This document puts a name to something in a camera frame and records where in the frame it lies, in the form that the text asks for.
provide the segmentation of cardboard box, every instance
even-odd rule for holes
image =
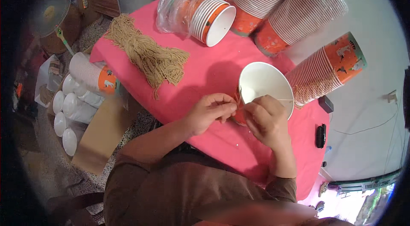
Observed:
[[[62,90],[64,79],[58,90]],[[76,167],[100,175],[125,131],[130,127],[131,121],[136,119],[141,109],[142,106],[131,95],[106,97],[78,143],[74,156],[68,156],[63,150],[64,156]],[[53,101],[47,108],[47,113],[54,127]]]

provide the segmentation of finger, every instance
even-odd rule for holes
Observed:
[[[205,95],[201,99],[201,104],[204,106],[210,106],[214,103],[225,104],[225,103],[236,103],[236,101],[229,95],[223,93],[216,93],[212,95]]]
[[[252,115],[252,119],[258,125],[266,126],[272,121],[272,116],[258,103],[249,102],[245,104],[243,109]]]
[[[208,116],[213,119],[221,117],[221,119],[228,118],[228,115],[231,115],[236,111],[237,105],[233,103],[222,104],[219,106],[208,107]]]
[[[249,130],[251,133],[256,137],[259,138],[260,132],[258,127],[256,126],[255,122],[251,118],[246,118],[246,125],[249,127]]]
[[[270,95],[255,98],[252,102],[262,106],[272,116],[278,114],[279,110],[283,107],[280,101]]]

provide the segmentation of terrazzo floor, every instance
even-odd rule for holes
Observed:
[[[72,45],[74,52],[84,51],[94,44],[108,29],[110,20],[101,17],[93,24],[85,28],[79,39]],[[65,65],[64,74],[68,72],[71,54],[65,52],[57,55]],[[46,108],[38,105],[38,115],[34,123],[34,130],[40,153],[21,151],[23,165],[29,181],[37,193],[39,201],[45,206],[49,198],[61,195],[78,196],[92,192],[104,192],[105,183],[115,163],[118,151],[131,139],[149,131],[155,119],[151,114],[142,110],[138,118],[133,121],[125,132],[122,140],[110,157],[103,173],[96,176],[74,167],[64,156],[64,149],[55,135],[53,125],[49,121]],[[102,211],[103,205],[95,205],[87,208],[91,214]],[[103,222],[102,214],[97,220]]]

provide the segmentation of twine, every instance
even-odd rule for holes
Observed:
[[[183,66],[189,53],[178,48],[161,47],[152,37],[134,28],[134,19],[128,14],[122,13],[112,20],[105,38],[125,51],[130,62],[145,74],[154,88],[155,99],[158,99],[158,89],[164,80],[173,85],[182,80]]]
[[[335,78],[337,78],[336,72],[332,70],[324,79],[314,79],[302,85],[294,86],[292,90],[296,109],[300,110],[312,100],[316,100],[335,90],[333,87]]]

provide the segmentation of pink tablecloth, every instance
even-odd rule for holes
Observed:
[[[191,53],[184,66],[185,75],[178,86],[164,82],[159,100],[152,98],[152,88],[145,75],[131,64],[126,53],[100,38],[91,53],[91,62],[104,60],[131,95],[162,123],[182,118],[203,95],[222,92],[232,95],[241,70],[254,61],[277,67],[282,73],[294,67],[285,56],[275,59],[264,56],[249,38],[229,32],[214,47],[206,47],[196,39],[181,39],[175,34],[160,34],[155,26],[155,1],[131,14],[135,27],[152,36],[164,47],[177,47]],[[313,101],[302,110],[294,110],[289,120],[289,134],[297,160],[297,199],[306,198],[315,183],[325,149],[315,147],[318,125],[329,124],[328,114]],[[234,122],[215,122],[201,136],[189,143],[202,152],[242,172],[256,183],[264,184],[268,174],[271,150]]]

